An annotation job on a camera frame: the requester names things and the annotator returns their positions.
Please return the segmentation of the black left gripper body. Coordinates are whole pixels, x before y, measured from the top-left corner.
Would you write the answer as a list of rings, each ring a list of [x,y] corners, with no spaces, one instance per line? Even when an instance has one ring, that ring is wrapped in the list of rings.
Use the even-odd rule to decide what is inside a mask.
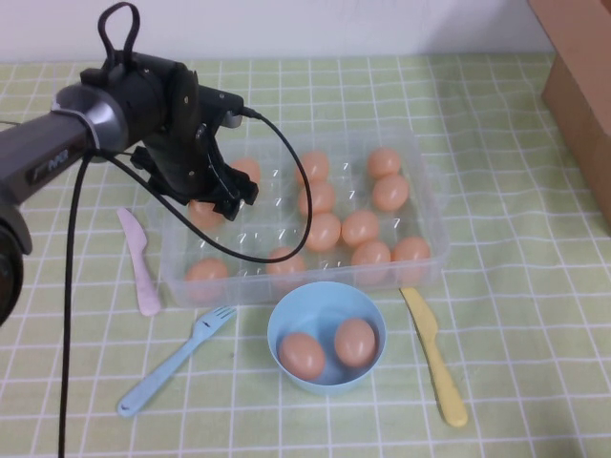
[[[242,98],[199,84],[182,64],[164,71],[131,66],[131,139],[149,149],[157,175],[178,200],[230,197],[216,143],[220,126],[239,125]]]

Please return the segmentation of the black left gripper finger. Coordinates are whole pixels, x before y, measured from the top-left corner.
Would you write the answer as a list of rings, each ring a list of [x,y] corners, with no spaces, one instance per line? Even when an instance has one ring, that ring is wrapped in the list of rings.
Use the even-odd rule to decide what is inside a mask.
[[[261,168],[258,163],[231,163],[224,166],[230,197],[253,205],[259,194]]]
[[[215,197],[213,211],[226,220],[233,221],[240,211],[240,199],[227,196]]]

